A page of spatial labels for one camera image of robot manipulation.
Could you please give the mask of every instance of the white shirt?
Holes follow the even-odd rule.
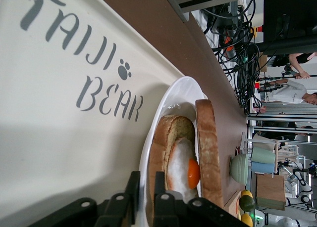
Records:
[[[286,84],[283,84],[284,87],[274,90],[272,92],[267,92],[265,101],[274,102],[281,101],[283,104],[296,104],[304,101],[302,97],[307,93],[304,85],[289,80]]]

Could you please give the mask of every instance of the white plate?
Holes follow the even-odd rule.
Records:
[[[183,74],[103,0],[0,0],[0,45],[0,226],[126,187]]]
[[[195,101],[198,99],[204,99],[204,94],[199,84],[191,77],[182,77],[175,81],[169,89],[166,91],[162,98],[157,112],[154,116],[150,131],[145,140],[143,151],[141,155],[140,167],[141,179],[140,179],[140,198],[139,198],[139,212],[137,216],[137,226],[147,227],[149,226],[146,216],[146,206],[149,199],[147,173],[148,173],[148,161],[150,155],[150,147],[152,144],[153,136],[157,124],[162,116],[169,114],[182,115],[189,118],[196,131],[196,109]],[[195,139],[195,152],[198,154],[197,137]]]

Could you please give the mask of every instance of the bread crust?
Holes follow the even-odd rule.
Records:
[[[196,101],[197,137],[202,197],[224,207],[216,125],[211,101]]]
[[[151,200],[154,200],[155,175],[158,171],[165,172],[165,189],[172,189],[167,178],[167,166],[175,141],[187,138],[195,146],[195,127],[184,116],[163,116],[155,130],[149,158],[149,188]]]

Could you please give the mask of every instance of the fried egg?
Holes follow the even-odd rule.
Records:
[[[168,189],[182,194],[185,203],[198,196],[196,186],[200,169],[195,148],[186,138],[179,138],[172,147],[167,166]]]

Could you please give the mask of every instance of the wooden table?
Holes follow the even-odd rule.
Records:
[[[104,0],[212,101],[224,203],[244,187],[229,175],[230,157],[246,132],[246,116],[194,17],[183,23],[167,0]]]

